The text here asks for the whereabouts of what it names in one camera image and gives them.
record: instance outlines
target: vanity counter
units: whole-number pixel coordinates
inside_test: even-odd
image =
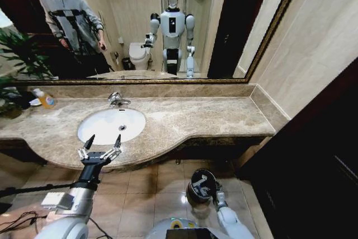
[[[122,154],[106,168],[127,169],[158,158],[195,137],[273,136],[275,130],[249,97],[129,98],[123,108],[142,112],[144,130],[122,143]],[[57,99],[53,109],[32,107],[14,120],[0,119],[0,139],[24,139],[59,166],[82,169],[77,129],[87,116],[108,109],[106,99]],[[111,146],[93,145],[91,151]]]

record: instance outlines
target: person's hand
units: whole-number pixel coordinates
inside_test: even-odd
[[[65,39],[60,39],[60,43],[61,43],[62,46],[64,46],[66,49],[69,50],[69,46],[68,46],[68,44],[67,44]]]
[[[107,45],[106,45],[104,39],[100,39],[99,42],[98,42],[98,45],[102,50],[107,50]]]

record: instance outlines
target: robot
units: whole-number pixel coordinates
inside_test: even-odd
[[[84,164],[79,179],[72,183],[68,193],[47,193],[41,205],[53,211],[48,215],[50,222],[35,239],[87,239],[87,222],[93,207],[93,195],[100,183],[98,176],[102,167],[108,165],[121,153],[121,135],[112,149],[107,152],[88,152],[95,135],[83,148],[78,149],[81,162]],[[243,225],[236,213],[225,202],[224,192],[218,188],[213,195],[213,202],[218,214],[218,221],[227,233],[213,228],[198,227],[188,219],[164,219],[148,232],[145,239],[253,239],[250,231]]]
[[[188,52],[186,74],[187,78],[192,78],[194,76],[193,55],[195,52],[195,47],[191,45],[194,39],[194,16],[192,14],[185,16],[184,13],[180,12],[177,4],[178,0],[168,0],[168,7],[161,15],[153,13],[150,16],[150,33],[146,34],[142,48],[154,47],[158,28],[161,26],[164,41],[164,71],[176,75],[182,59],[182,51],[179,49],[181,36],[186,27]]]

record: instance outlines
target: person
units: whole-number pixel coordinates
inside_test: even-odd
[[[103,24],[86,0],[39,0],[53,35],[74,54],[79,78],[109,72]]]

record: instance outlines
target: faucet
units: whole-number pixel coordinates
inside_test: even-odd
[[[113,92],[108,97],[108,102],[111,102],[110,107],[116,107],[120,105],[129,105],[130,101],[122,99],[122,96],[118,92]]]

